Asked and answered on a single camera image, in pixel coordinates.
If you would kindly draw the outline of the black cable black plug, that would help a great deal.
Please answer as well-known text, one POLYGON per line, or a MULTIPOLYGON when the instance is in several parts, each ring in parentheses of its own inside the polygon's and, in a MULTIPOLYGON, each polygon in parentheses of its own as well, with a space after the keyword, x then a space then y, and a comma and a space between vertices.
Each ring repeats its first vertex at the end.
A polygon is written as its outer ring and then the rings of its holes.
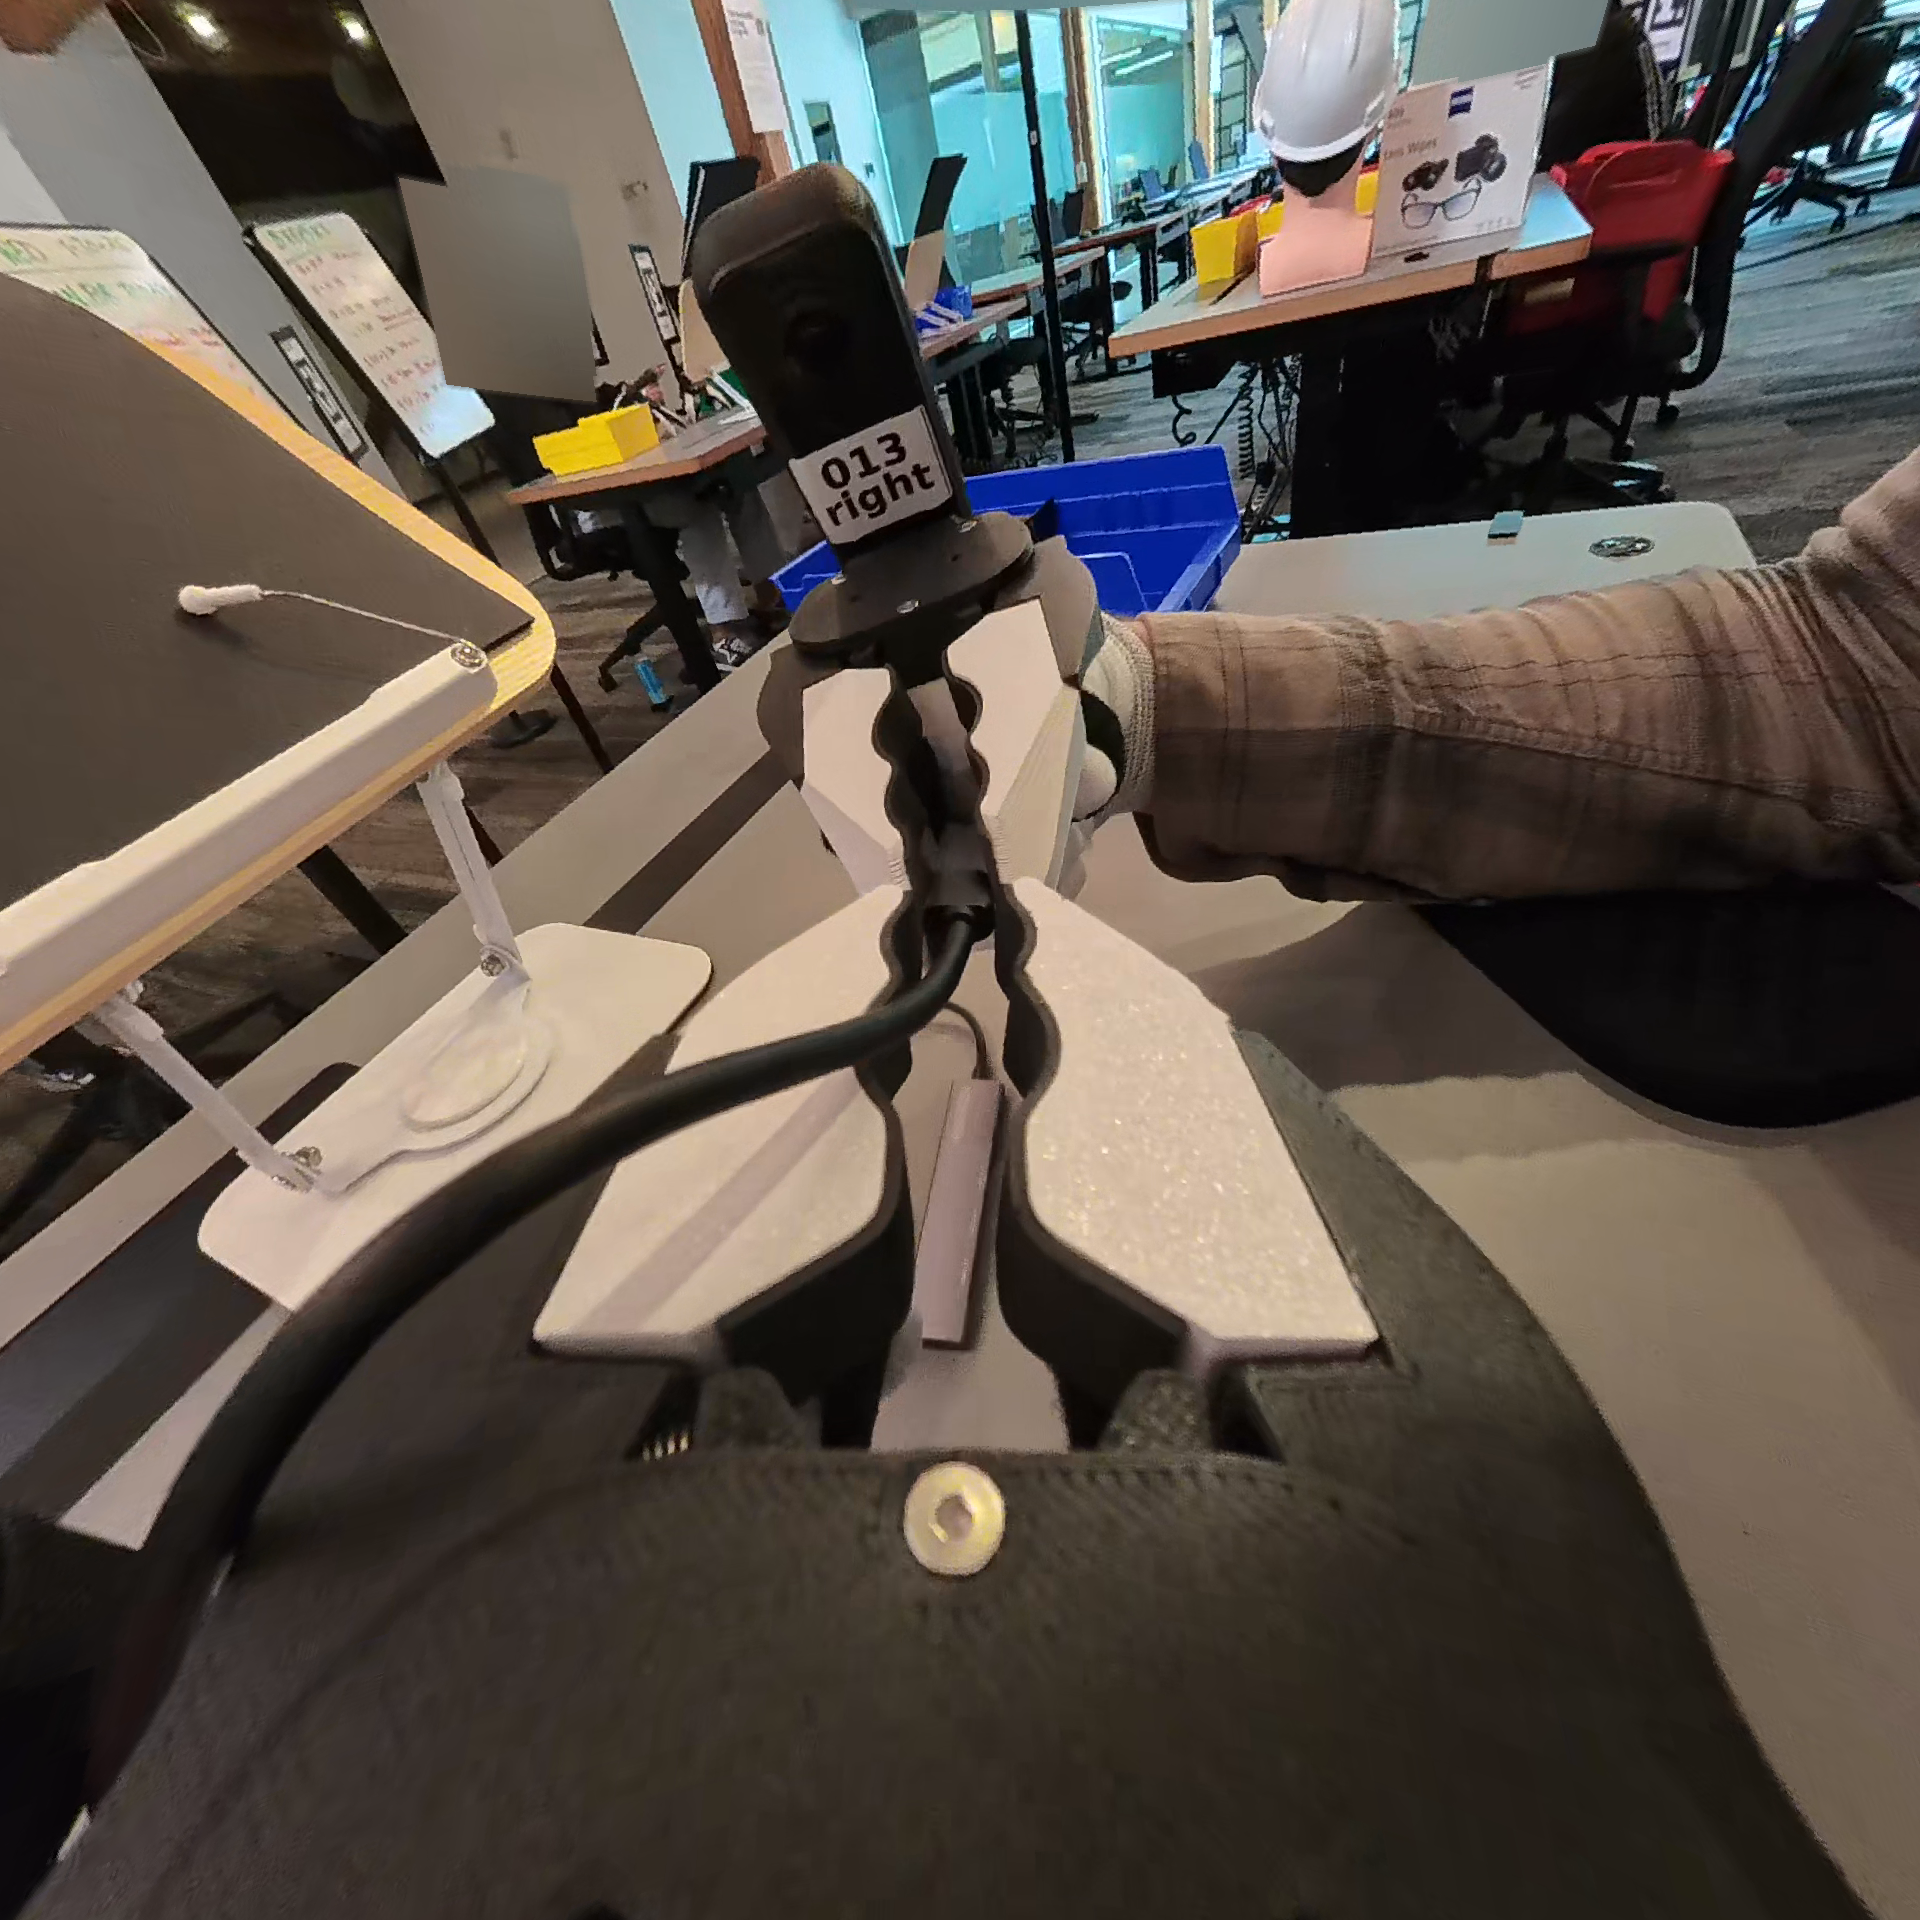
POLYGON ((974 700, 936 680, 903 690, 903 702, 925 738, 914 785, 930 875, 907 890, 882 939, 897 961, 895 988, 841 1025, 616 1085, 443 1181, 318 1284, 218 1409, 134 1561, 126 1611, 88 1710, 88 1810, 103 1806, 154 1724, 287 1457, 435 1286, 567 1188, 693 1125, 840 1069, 854 1069, 882 1105, 872 1069, 905 1062, 993 925, 993 857, 965 850, 985 837, 970 752, 974 700))

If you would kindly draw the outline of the white hard hat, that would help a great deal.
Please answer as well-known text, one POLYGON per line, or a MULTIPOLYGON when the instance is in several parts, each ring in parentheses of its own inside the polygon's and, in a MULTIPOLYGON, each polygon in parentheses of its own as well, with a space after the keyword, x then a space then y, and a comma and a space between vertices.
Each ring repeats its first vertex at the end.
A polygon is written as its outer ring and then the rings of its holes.
POLYGON ((1290 3, 1267 36, 1255 130, 1283 164, 1354 158, 1399 86, 1398 3, 1290 3))

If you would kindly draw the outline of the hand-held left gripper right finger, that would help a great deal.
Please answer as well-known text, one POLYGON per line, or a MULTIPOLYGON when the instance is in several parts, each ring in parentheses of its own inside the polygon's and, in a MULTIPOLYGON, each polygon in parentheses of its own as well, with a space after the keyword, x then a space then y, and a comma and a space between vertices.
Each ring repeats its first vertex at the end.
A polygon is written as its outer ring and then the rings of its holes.
POLYGON ((1015 1092, 1000 1307, 1070 1403, 1358 1360, 1376 1318, 1229 1014, 1042 880, 997 916, 1015 1092))

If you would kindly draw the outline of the small dark grey usb hub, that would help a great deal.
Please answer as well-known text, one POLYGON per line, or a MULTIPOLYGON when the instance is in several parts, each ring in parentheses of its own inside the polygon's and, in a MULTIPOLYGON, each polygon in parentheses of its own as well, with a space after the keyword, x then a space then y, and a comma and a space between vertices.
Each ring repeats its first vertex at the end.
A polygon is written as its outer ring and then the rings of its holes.
POLYGON ((919 1220, 913 1309, 926 1352, 967 1353, 985 1325, 1001 1118, 1000 1082, 953 1083, 919 1220))

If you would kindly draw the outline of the yellow plastic bin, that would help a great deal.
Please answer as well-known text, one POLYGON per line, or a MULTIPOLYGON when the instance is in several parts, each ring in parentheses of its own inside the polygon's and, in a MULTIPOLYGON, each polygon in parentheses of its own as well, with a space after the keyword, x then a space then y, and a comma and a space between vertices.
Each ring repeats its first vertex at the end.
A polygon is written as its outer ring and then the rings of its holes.
POLYGON ((1201 285, 1233 288, 1258 272, 1263 243, 1283 226, 1281 198, 1259 197, 1190 229, 1191 274, 1201 285))

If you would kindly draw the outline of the red black office chair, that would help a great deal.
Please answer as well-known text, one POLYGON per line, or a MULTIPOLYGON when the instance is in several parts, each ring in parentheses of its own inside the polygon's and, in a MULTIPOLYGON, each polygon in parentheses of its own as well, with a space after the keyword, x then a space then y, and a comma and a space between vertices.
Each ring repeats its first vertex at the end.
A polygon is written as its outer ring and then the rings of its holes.
POLYGON ((1635 420, 1647 397, 1670 401, 1718 369, 1737 158, 1687 138, 1610 142, 1553 179, 1592 248, 1568 276, 1515 278, 1496 307, 1481 366, 1497 410, 1477 451, 1529 422, 1547 440, 1523 465, 1488 465, 1486 505, 1665 505, 1673 486, 1639 460, 1635 420))

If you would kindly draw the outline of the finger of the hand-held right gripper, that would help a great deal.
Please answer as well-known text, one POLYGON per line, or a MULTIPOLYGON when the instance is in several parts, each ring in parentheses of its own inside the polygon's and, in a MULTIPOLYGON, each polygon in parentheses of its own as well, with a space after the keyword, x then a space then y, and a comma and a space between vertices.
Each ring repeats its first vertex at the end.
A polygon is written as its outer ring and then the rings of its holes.
POLYGON ((1085 880, 1073 817, 1088 729, 1040 601, 997 608, 963 635, 963 690, 974 700, 967 738, 997 878, 1073 899, 1085 880))
POLYGON ((886 665, 770 662, 759 731, 863 896, 919 885, 925 738, 886 665))

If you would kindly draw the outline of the white product box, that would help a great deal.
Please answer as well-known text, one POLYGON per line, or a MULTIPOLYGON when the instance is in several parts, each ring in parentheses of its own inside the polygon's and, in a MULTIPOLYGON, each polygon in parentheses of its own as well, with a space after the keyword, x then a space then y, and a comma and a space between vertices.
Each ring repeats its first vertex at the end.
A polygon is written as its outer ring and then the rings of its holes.
POLYGON ((1519 233, 1550 89, 1553 62, 1408 86, 1383 121, 1373 260, 1519 233))

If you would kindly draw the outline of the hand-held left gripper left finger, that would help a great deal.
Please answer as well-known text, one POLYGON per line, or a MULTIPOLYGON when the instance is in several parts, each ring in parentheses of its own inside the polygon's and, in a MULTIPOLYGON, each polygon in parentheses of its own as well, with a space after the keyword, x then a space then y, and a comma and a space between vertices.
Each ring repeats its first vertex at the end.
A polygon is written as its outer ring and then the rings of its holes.
MULTIPOLYGON (((854 1019, 897 984, 882 885, 765 956, 682 1034, 675 1068, 854 1019)), ((767 1094, 617 1163, 542 1307, 542 1349, 593 1360, 729 1362, 754 1309, 882 1226, 897 1118, 854 1069, 767 1094)))

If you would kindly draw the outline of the white flip chart board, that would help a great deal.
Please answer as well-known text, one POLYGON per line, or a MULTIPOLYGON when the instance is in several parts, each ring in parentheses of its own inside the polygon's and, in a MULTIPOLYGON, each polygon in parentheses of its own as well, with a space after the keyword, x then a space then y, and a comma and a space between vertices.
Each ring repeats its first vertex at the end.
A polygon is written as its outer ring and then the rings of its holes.
POLYGON ((246 238, 419 458, 439 461, 496 426, 478 390, 448 379, 437 331, 351 213, 258 222, 246 238))
POLYGON ((83 307, 159 353, 274 401, 174 276, 118 229, 3 225, 3 274, 83 307))

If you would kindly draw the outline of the dark cloth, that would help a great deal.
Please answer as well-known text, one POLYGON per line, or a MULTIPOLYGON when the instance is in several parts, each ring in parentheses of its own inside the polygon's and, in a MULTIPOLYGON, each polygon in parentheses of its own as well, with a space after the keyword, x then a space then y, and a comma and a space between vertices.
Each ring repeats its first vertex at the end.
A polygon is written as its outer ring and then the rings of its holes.
POLYGON ((1888 888, 1429 902, 1423 918, 1670 1114, 1783 1132, 1919 1094, 1919 913, 1888 888))

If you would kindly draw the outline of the background office desk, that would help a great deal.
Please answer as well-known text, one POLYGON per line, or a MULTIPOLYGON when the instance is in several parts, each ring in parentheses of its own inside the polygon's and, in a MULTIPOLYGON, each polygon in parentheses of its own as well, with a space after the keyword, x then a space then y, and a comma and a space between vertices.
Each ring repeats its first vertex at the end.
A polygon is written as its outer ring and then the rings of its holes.
MULTIPOLYGON (((1015 318, 1026 318, 1026 296, 1009 296, 983 305, 973 321, 939 328, 919 340, 928 381, 939 388, 944 377, 963 373, 963 354, 977 346, 993 346, 994 331, 1015 318)), ((525 512, 535 508, 569 508, 583 501, 594 508, 605 496, 617 504, 648 490, 693 485, 707 473, 723 472, 729 461, 758 458, 767 451, 767 428, 751 410, 735 410, 725 416, 702 420, 657 448, 634 454, 619 465, 601 465, 577 473, 547 473, 522 486, 510 486, 505 499, 525 512)))
POLYGON ((1592 248, 1593 226, 1565 185, 1536 177, 1513 238, 1438 248, 1296 296, 1263 296, 1254 274, 1229 290, 1194 278, 1126 323, 1113 347, 1151 356, 1161 397, 1201 394, 1225 369, 1296 364, 1287 532, 1375 532, 1447 465, 1434 324, 1477 331, 1509 282, 1570 272, 1592 248))

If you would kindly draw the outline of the blue plastic bin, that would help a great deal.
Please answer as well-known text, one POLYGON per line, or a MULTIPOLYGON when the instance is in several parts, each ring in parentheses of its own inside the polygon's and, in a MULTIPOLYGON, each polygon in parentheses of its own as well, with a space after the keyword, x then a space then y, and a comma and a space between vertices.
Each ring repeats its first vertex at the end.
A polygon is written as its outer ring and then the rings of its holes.
POLYGON ((1210 608, 1240 556, 1242 517, 1217 446, 1165 448, 1088 465, 993 472, 970 481, 925 412, 874 422, 794 461, 827 540, 776 569, 789 612, 823 593, 859 634, 993 594, 1032 544, 1058 538, 1120 618, 1210 608))

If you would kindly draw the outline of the person's right hand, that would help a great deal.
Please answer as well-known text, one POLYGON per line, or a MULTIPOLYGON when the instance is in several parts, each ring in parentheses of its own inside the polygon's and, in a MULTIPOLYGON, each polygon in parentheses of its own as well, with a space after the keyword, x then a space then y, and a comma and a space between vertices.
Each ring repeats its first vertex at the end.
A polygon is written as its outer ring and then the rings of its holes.
POLYGON ((1159 771, 1157 662, 1146 627, 1098 612, 1077 680, 1087 754, 1073 825, 1151 811, 1159 771))

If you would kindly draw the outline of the mannequin head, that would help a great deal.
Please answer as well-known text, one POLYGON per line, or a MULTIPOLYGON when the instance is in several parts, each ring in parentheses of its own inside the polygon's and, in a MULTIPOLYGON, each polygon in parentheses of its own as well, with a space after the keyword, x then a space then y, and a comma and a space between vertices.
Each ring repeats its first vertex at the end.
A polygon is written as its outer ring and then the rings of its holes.
POLYGON ((1360 204, 1360 193, 1376 189, 1376 173, 1362 155, 1366 142, 1327 160, 1281 163, 1281 226, 1259 248, 1263 297, 1295 297, 1368 272, 1375 209, 1360 204))

